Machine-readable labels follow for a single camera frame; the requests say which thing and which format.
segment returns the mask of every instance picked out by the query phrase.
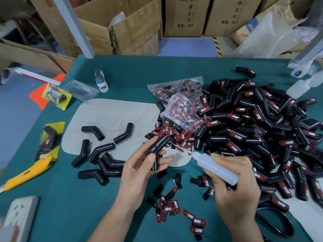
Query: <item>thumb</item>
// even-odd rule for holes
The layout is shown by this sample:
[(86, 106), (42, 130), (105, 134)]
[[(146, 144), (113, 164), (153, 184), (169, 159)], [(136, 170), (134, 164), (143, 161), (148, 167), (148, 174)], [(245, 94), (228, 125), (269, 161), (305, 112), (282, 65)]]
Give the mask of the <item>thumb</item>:
[(214, 175), (212, 172), (209, 172), (208, 170), (205, 170), (205, 169), (203, 169), (203, 171), (207, 175), (209, 175), (213, 181), (215, 196), (216, 197), (223, 196), (227, 192), (225, 182), (221, 178), (219, 178), (217, 175)]
[(143, 163), (141, 164), (141, 166), (139, 167), (137, 174), (141, 176), (143, 179), (145, 179), (148, 172), (152, 168), (152, 165), (154, 164), (155, 160), (156, 160), (155, 154), (153, 153), (148, 154), (145, 160), (143, 161)]

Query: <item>orange object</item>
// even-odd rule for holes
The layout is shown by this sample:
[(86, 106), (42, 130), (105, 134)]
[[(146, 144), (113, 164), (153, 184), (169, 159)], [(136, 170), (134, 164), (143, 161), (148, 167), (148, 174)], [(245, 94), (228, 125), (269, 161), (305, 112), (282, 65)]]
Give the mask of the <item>orange object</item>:
[[(59, 81), (59, 82), (62, 82), (64, 77), (66, 76), (65, 73), (62, 73), (62, 74), (59, 74), (58, 76), (54, 77), (53, 80), (55, 81)], [(41, 109), (45, 109), (48, 101), (44, 98), (42, 98), (42, 94), (46, 88), (46, 85), (47, 84), (44, 84), (42, 86), (40, 86), (39, 88), (37, 88), (36, 90), (32, 91), (30, 94), (29, 94), (29, 97), (36, 103), (39, 105), (39, 107)]]

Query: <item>white paper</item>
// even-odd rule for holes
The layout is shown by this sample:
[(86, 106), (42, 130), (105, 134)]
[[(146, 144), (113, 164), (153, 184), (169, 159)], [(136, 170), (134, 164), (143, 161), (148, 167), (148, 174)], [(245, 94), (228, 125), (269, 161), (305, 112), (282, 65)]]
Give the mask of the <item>white paper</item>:
[[(300, 163), (301, 165), (305, 165), (298, 158), (296, 158), (295, 161)], [(317, 180), (319, 181), (322, 187), (323, 178), (318, 178)], [(306, 230), (306, 232), (309, 234), (312, 240), (314, 242), (322, 242), (323, 238), (321, 234), (321, 227), (323, 224), (323, 209), (312, 200), (312, 197), (309, 193), (309, 200), (302, 201), (295, 197), (294, 189), (291, 189), (290, 192), (294, 196), (290, 199), (282, 198), (279, 192), (276, 192), (275, 194), (280, 200), (289, 205), (289, 211), (291, 212), (293, 217), (296, 218), (299, 221), (299, 223), (303, 226), (303, 228)]]
[[(143, 142), (147, 142), (145, 135), (155, 129), (158, 115), (159, 109), (155, 104), (101, 98), (91, 99), (86, 104), (82, 103), (75, 112), (63, 135), (62, 149), (66, 153), (79, 155), (83, 139), (89, 139), (92, 142), (92, 151), (97, 146), (112, 143), (113, 138), (124, 133), (127, 124), (131, 122), (134, 124), (131, 138), (109, 151), (114, 159), (126, 161)], [(81, 132), (82, 126), (97, 126), (105, 138), (99, 141), (93, 133)], [(191, 159), (188, 154), (170, 147), (164, 149), (167, 151), (164, 157), (174, 157), (170, 167), (184, 166)]]

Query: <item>white board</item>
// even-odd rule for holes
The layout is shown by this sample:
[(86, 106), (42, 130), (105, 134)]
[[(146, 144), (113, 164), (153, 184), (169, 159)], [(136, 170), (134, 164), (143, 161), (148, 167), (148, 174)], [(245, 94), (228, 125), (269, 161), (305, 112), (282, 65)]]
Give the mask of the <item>white board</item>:
[[(131, 154), (138, 149), (143, 142), (147, 142), (145, 135), (155, 129), (159, 109), (155, 104), (120, 101), (113, 99), (91, 99), (82, 103), (75, 112), (62, 139), (62, 149), (69, 154), (79, 155), (83, 139), (89, 139), (92, 143), (91, 151), (97, 146), (112, 143), (113, 138), (124, 133), (129, 122), (134, 124), (131, 138), (116, 145), (109, 151), (116, 160), (126, 161)], [(105, 138), (102, 141), (96, 139), (92, 133), (81, 132), (82, 126), (97, 126)], [(191, 157), (178, 150), (164, 148), (167, 154), (164, 157), (173, 156), (171, 167), (186, 165)]]

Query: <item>clear plastic tray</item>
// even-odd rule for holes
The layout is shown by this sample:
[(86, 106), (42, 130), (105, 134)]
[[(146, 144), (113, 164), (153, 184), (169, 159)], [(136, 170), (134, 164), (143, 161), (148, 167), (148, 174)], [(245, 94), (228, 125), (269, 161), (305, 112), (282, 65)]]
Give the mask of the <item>clear plastic tray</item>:
[(95, 98), (100, 92), (99, 90), (77, 80), (69, 81), (62, 89), (83, 102)]

